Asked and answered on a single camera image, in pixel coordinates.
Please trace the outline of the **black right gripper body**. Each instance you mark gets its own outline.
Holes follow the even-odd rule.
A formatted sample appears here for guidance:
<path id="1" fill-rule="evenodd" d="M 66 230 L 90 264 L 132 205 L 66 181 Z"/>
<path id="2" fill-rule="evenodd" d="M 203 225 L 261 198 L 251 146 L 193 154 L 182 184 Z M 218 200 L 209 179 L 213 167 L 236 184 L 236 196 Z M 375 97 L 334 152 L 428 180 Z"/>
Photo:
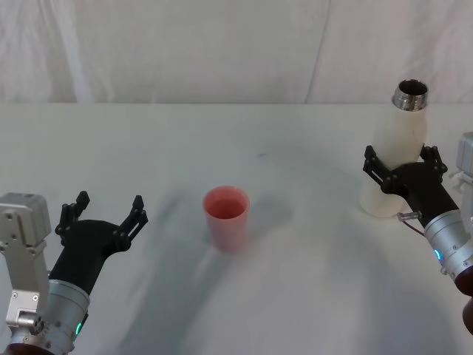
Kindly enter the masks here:
<path id="1" fill-rule="evenodd" d="M 459 209 L 443 187 L 444 163 L 407 163 L 389 171 L 385 177 L 385 192 L 402 197 L 426 227 L 436 217 Z"/>

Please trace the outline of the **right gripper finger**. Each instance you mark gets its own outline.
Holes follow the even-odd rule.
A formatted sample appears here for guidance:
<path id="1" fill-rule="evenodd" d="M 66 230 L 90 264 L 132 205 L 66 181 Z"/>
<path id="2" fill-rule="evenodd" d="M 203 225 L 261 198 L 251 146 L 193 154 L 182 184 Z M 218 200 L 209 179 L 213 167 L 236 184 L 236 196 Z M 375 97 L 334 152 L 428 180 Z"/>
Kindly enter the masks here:
<path id="1" fill-rule="evenodd" d="M 421 158 L 428 167 L 428 170 L 432 173 L 432 176 L 435 176 L 438 182 L 442 182 L 443 175 L 447 172 L 448 168 L 442 161 L 438 148 L 436 146 L 423 145 Z"/>
<path id="2" fill-rule="evenodd" d="M 363 171 L 380 186 L 383 193 L 392 194 L 395 187 L 393 173 L 381 162 L 372 146 L 366 147 L 364 158 Z"/>

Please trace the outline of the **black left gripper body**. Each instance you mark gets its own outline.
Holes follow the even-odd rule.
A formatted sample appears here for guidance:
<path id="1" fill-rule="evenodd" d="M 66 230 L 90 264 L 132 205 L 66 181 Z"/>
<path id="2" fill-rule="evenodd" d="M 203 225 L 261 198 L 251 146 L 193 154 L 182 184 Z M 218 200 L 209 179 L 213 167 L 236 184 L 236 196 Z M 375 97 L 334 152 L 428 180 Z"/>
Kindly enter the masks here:
<path id="1" fill-rule="evenodd" d="M 101 220 L 57 226 L 63 250 L 50 272 L 51 280 L 79 287 L 90 295 L 103 265 L 111 255 L 129 249 L 129 236 L 119 226 Z"/>

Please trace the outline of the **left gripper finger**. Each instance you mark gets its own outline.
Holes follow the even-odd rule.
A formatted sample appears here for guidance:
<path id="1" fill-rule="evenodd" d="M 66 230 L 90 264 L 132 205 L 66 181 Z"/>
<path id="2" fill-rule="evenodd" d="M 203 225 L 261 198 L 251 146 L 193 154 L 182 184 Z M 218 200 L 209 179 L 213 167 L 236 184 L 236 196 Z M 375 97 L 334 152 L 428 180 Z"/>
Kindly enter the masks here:
<path id="1" fill-rule="evenodd" d="M 113 232 L 116 251 L 129 250 L 133 239 L 148 221 L 143 198 L 141 195 L 136 195 L 129 215 Z"/>
<path id="2" fill-rule="evenodd" d="M 71 229 L 72 224 L 78 221 L 89 202 L 87 191 L 81 191 L 74 203 L 62 205 L 60 220 L 55 228 L 55 233 L 61 238 L 61 245 L 66 244 L 67 232 Z"/>

